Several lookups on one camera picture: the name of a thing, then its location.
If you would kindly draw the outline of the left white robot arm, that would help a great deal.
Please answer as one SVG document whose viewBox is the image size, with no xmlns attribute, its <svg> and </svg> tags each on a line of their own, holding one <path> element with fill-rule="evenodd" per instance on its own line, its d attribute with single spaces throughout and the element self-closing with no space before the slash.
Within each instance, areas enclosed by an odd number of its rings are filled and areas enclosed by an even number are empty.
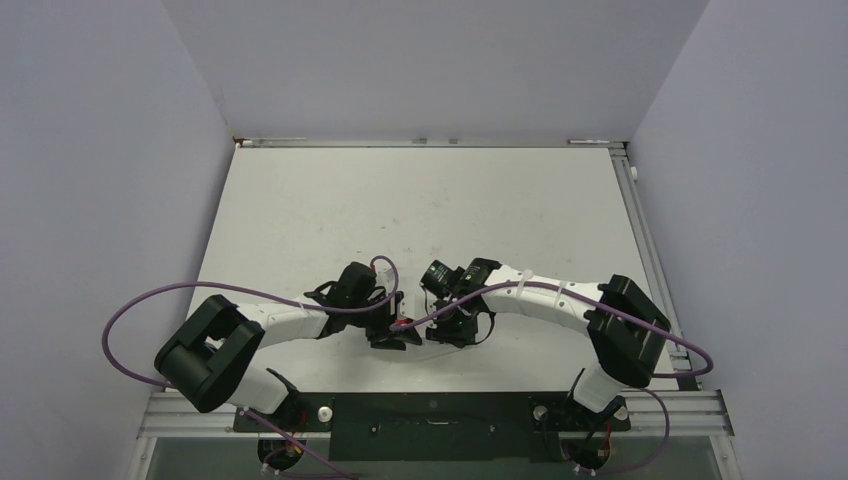
<svg viewBox="0 0 848 480">
<path fill-rule="evenodd" d="M 257 351 L 284 342 L 323 339 L 352 326 L 370 347 L 403 351 L 423 340 L 416 330 L 393 332 L 403 294 L 377 282 L 368 265 L 352 262 L 292 301 L 237 304 L 216 294 L 204 300 L 166 341 L 154 367 L 201 413 L 224 404 L 258 411 L 274 430 L 296 421 L 294 384 L 255 361 Z"/>
</svg>

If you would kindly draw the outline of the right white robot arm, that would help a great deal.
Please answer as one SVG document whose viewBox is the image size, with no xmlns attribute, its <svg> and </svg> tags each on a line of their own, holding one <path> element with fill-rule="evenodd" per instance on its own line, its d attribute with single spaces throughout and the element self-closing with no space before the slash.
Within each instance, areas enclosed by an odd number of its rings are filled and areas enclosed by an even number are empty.
<svg viewBox="0 0 848 480">
<path fill-rule="evenodd" d="M 600 282 L 557 280 L 476 258 L 451 268 L 435 260 L 419 280 L 438 312 L 427 337 L 471 345 L 480 315 L 508 314 L 548 322 L 585 336 L 594 355 L 580 369 L 565 401 L 579 428 L 599 421 L 627 388 L 645 388 L 669 366 L 671 324 L 634 280 L 614 274 Z"/>
</svg>

